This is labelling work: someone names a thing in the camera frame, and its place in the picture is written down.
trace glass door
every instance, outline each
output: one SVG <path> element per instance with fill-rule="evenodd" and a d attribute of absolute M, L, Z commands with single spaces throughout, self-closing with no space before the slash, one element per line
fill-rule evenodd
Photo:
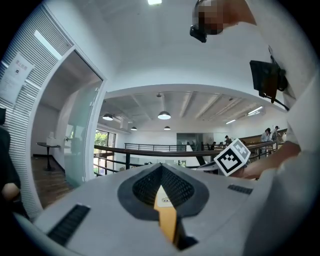
<path fill-rule="evenodd" d="M 70 97 L 64 139 L 65 177 L 75 188 L 85 181 L 85 142 L 89 118 L 102 81 L 81 87 Z"/>

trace white ceiling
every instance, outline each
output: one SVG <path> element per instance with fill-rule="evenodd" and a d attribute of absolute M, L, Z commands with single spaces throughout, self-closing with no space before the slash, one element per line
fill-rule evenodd
<path fill-rule="evenodd" d="M 165 110 L 171 115 L 170 120 L 187 121 L 190 125 L 197 121 L 206 121 L 209 126 L 225 125 L 233 119 L 244 117 L 248 112 L 261 106 L 243 98 L 231 97 L 218 93 L 198 91 L 165 91 L 161 97 L 158 92 L 138 93 L 121 97 L 107 98 L 102 104 L 100 116 L 113 115 L 116 120 L 99 123 L 112 128 L 120 127 L 120 120 L 126 119 L 133 125 L 157 120 L 158 114 Z"/>
<path fill-rule="evenodd" d="M 196 0 L 163 0 L 160 5 L 149 5 L 148 0 L 81 1 L 82 8 L 96 5 L 126 58 L 140 51 L 186 45 L 202 52 L 214 49 L 246 58 L 250 53 L 257 54 L 263 42 L 255 26 L 241 23 L 200 43 L 189 35 Z"/>
<path fill-rule="evenodd" d="M 72 52 L 54 73 L 40 103 L 60 111 L 69 95 L 81 86 L 99 80 L 87 63 L 76 52 Z"/>

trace metal railing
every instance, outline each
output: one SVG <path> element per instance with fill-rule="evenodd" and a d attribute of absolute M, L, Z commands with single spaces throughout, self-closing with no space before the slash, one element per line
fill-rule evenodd
<path fill-rule="evenodd" d="M 177 152 L 177 151 L 187 151 L 187 145 L 156 145 L 156 144 L 125 143 L 125 149 L 159 151 L 159 152 Z"/>
<path fill-rule="evenodd" d="M 94 155 L 94 158 L 99 158 L 105 160 L 105 162 L 112 162 L 116 164 L 121 164 L 125 166 L 125 170 L 130 169 L 130 167 L 139 167 L 143 166 L 144 164 L 136 164 L 130 162 L 130 156 L 131 155 L 138 155 L 138 156 L 149 156 L 149 157 L 172 157 L 172 158 L 189 158 L 189 157 L 206 157 L 211 156 L 211 160 L 217 155 L 219 155 L 221 150 L 205 150 L 205 151 L 153 151 L 153 150 L 136 150 L 136 149 L 128 149 L 128 148 L 116 148 L 116 147 L 106 147 L 106 146 L 100 146 L 95 145 L 95 149 L 98 150 L 104 150 L 107 152 L 112 153 L 119 153 L 119 154 L 125 154 L 125 162 L 123 161 L 116 161 L 107 159 L 106 157 Z M 259 160 L 261 156 L 268 156 L 273 154 L 276 150 L 278 150 L 278 142 L 277 141 L 268 141 L 259 143 L 256 145 L 250 145 L 247 146 L 247 148 L 250 150 L 251 155 L 249 157 L 249 160 L 253 162 L 254 160 Z M 94 166 L 97 166 L 98 168 L 105 169 L 107 171 L 111 171 L 113 173 L 119 172 L 118 170 L 110 169 L 105 166 L 100 166 L 98 164 L 93 164 Z M 198 168 L 199 166 L 186 166 L 190 169 Z"/>

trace white wall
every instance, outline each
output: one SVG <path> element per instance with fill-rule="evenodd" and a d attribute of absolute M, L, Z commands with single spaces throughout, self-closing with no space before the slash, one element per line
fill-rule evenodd
<path fill-rule="evenodd" d="M 110 80 L 121 55 L 111 30 L 95 4 L 85 4 L 79 0 L 46 0 L 44 3 L 67 35 Z"/>
<path fill-rule="evenodd" d="M 221 122 L 202 121 L 201 119 L 171 118 L 169 120 L 160 120 L 155 118 L 145 122 L 134 123 L 139 132 L 159 132 L 159 133 L 230 133 L 228 125 L 220 125 Z"/>
<path fill-rule="evenodd" d="M 287 129 L 286 113 L 272 107 L 267 107 L 264 115 L 248 116 L 230 124 L 232 137 L 243 138 L 261 135 L 267 128 L 279 126 L 280 130 Z"/>
<path fill-rule="evenodd" d="M 51 78 L 46 86 L 40 103 L 46 104 L 57 111 L 60 111 L 65 104 L 66 99 L 70 95 L 68 92 L 68 84 L 55 75 Z"/>
<path fill-rule="evenodd" d="M 121 64 L 108 92 L 141 86 L 206 85 L 217 93 L 269 102 L 254 90 L 250 60 L 269 62 L 268 46 L 245 57 L 199 46 L 191 50 L 189 45 L 183 44 L 142 51 Z M 281 92 L 277 93 L 277 99 L 283 101 Z"/>
<path fill-rule="evenodd" d="M 50 132 L 56 131 L 59 112 L 53 107 L 39 104 L 33 122 L 31 135 L 31 156 L 33 154 L 46 155 L 47 148 L 37 145 L 37 142 L 47 142 Z"/>
<path fill-rule="evenodd" d="M 127 136 L 126 143 L 153 144 L 153 145 L 176 145 L 177 133 L 174 131 L 132 131 Z"/>

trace camera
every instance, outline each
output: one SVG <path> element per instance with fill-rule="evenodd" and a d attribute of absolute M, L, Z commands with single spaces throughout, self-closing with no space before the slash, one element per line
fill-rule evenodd
<path fill-rule="evenodd" d="M 198 39 L 200 42 L 207 42 L 207 34 L 203 31 L 200 31 L 196 26 L 192 25 L 190 27 L 190 36 L 195 39 Z"/>
<path fill-rule="evenodd" d="M 277 63 L 251 60 L 253 88 L 259 91 L 259 96 L 270 97 L 274 103 L 277 90 L 283 92 L 288 87 L 285 77 L 286 71 L 281 69 Z"/>

